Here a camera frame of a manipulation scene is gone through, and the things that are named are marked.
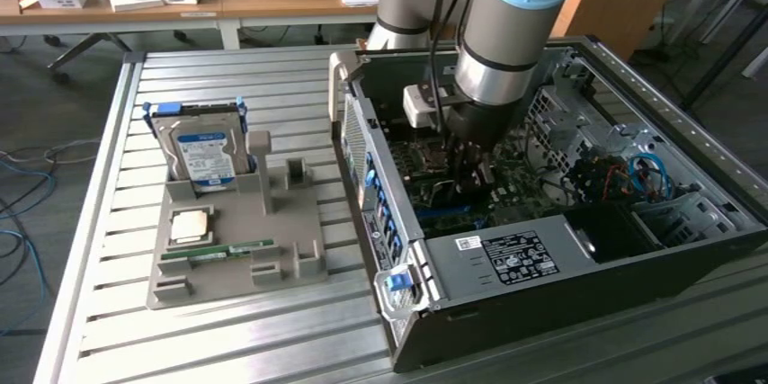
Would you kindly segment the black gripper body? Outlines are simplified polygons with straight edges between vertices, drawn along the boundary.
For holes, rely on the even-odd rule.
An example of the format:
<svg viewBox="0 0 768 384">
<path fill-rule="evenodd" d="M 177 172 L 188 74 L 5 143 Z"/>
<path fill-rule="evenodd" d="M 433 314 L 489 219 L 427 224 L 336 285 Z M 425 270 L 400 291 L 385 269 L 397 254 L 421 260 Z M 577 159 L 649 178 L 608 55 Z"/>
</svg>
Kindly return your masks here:
<svg viewBox="0 0 768 384">
<path fill-rule="evenodd" d="M 484 151 L 492 151 L 511 129 L 520 105 L 521 101 L 503 105 L 452 105 L 448 115 L 449 135 L 461 143 L 471 143 Z"/>
</svg>

